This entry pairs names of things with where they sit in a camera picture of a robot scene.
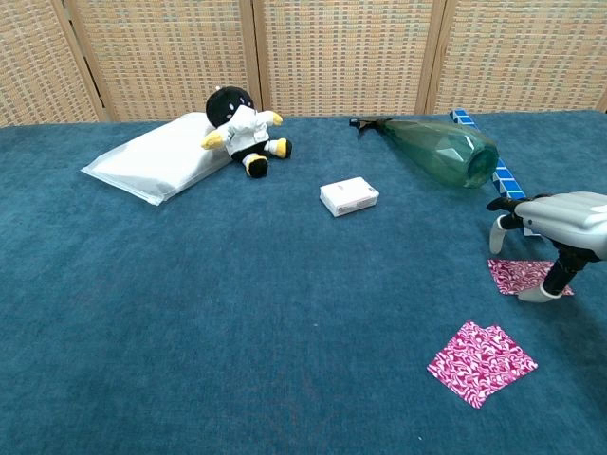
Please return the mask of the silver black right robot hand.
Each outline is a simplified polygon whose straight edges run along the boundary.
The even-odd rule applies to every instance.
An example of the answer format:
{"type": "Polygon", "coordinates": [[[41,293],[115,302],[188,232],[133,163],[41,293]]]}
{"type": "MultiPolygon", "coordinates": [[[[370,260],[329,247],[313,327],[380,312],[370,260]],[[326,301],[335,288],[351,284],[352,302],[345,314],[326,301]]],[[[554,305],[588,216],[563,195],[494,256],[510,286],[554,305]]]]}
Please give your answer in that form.
{"type": "Polygon", "coordinates": [[[506,233],[529,228],[548,239],[559,251],[558,259],[543,282],[518,294],[527,302],[549,302],[561,297],[563,289],[589,263],[606,259],[606,196],[591,191],[538,194],[513,199],[500,196],[487,204],[487,210],[505,210],[489,234],[489,250],[502,250],[506,233]]]}

